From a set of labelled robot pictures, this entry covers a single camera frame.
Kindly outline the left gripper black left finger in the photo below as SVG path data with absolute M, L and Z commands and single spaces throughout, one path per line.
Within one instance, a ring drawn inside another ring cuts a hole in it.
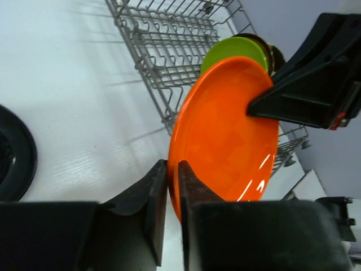
M 155 270 L 165 209 L 164 160 L 105 203 L 3 203 L 1 269 Z

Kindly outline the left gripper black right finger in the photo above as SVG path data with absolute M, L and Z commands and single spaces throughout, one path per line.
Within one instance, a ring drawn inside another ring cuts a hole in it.
M 185 270 L 349 270 L 337 225 L 316 201 L 227 202 L 178 164 Z

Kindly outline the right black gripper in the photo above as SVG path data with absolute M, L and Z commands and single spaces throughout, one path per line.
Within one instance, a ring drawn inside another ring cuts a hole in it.
M 360 111 L 360 14 L 322 13 L 247 114 L 318 129 L 345 128 Z

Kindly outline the brown yellow patterned plate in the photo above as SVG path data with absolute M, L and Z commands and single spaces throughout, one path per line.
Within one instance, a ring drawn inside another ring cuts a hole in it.
M 267 72 L 270 76 L 272 76 L 275 71 L 274 71 L 274 55 L 272 52 L 272 49 L 270 47 L 270 45 L 263 40 L 260 36 L 256 35 L 256 34 L 251 34 L 251 33 L 238 33 L 236 35 L 234 35 L 234 37 L 244 37 L 244 38 L 248 38 L 252 41 L 254 41 L 263 51 L 263 53 L 266 56 L 266 60 L 267 60 Z

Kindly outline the orange plate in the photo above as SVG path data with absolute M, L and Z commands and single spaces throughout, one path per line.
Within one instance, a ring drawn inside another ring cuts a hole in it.
M 177 116 L 168 154 L 169 193 L 177 216 L 181 161 L 223 200 L 263 197 L 275 162 L 279 123 L 249 117 L 246 109 L 271 86 L 266 71 L 245 56 L 220 60 L 192 86 Z

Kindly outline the lime green plate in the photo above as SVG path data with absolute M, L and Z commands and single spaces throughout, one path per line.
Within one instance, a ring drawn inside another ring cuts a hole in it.
M 210 48 L 202 61 L 200 74 L 202 75 L 215 63 L 232 56 L 250 58 L 261 65 L 266 72 L 270 71 L 266 53 L 260 45 L 250 38 L 230 37 L 218 41 Z

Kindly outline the cream plate with black blot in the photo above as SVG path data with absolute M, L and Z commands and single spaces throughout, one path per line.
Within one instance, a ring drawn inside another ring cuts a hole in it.
M 274 72 L 277 72 L 285 64 L 285 57 L 276 46 L 271 45 L 270 48 L 274 57 Z

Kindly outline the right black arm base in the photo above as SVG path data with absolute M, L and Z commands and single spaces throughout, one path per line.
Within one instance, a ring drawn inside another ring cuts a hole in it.
M 315 200 L 332 215 L 341 239 L 347 242 L 356 242 L 356 237 L 351 229 L 356 225 L 356 219 L 349 216 L 348 205 L 354 202 L 353 198 L 344 196 L 322 197 Z

